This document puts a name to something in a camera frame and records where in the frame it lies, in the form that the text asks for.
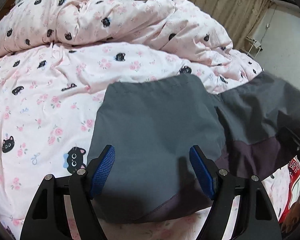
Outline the red white printed garment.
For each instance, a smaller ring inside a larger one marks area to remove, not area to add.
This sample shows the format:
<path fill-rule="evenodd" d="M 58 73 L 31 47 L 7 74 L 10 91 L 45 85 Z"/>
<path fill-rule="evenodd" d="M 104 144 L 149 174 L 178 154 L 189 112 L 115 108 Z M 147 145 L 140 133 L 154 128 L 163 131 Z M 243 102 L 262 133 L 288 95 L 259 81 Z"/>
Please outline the red white printed garment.
<path fill-rule="evenodd" d="M 288 215 L 290 208 L 297 201 L 300 194 L 300 161 L 294 157 L 288 164 L 289 171 L 289 188 L 286 207 L 280 216 L 279 223 L 283 223 Z"/>

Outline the pink cat print duvet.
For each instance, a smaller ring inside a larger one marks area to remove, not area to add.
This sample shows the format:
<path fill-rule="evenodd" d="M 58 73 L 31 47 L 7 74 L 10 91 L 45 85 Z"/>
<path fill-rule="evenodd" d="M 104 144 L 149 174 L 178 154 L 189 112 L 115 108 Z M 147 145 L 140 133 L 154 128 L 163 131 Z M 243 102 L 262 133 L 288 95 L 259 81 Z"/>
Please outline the pink cat print duvet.
<path fill-rule="evenodd" d="M 188 0 L 19 2 L 0 21 L 0 232 L 21 239 L 44 177 L 88 166 L 109 85 L 192 74 L 217 95 L 262 72 L 233 49 L 222 25 Z M 278 223 L 288 199 L 288 164 L 258 177 Z M 207 198 L 210 206 L 185 217 L 128 224 L 106 222 L 94 198 L 91 203 L 106 239 L 198 239 L 213 204 Z M 300 197 L 279 227 L 281 239 L 300 239 Z"/>

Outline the purple grey hooded jacket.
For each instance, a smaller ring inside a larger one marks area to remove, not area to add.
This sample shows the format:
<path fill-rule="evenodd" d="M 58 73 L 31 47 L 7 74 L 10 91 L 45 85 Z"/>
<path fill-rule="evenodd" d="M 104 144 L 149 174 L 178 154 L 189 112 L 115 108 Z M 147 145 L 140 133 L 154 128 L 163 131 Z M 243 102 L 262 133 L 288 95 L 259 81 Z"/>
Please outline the purple grey hooded jacket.
<path fill-rule="evenodd" d="M 160 222 L 210 206 L 189 161 L 197 145 L 232 175 L 265 179 L 294 154 L 277 140 L 300 138 L 300 90 L 266 72 L 220 94 L 192 74 L 109 85 L 97 111 L 88 160 L 105 146 L 115 161 L 94 198 L 109 223 Z"/>

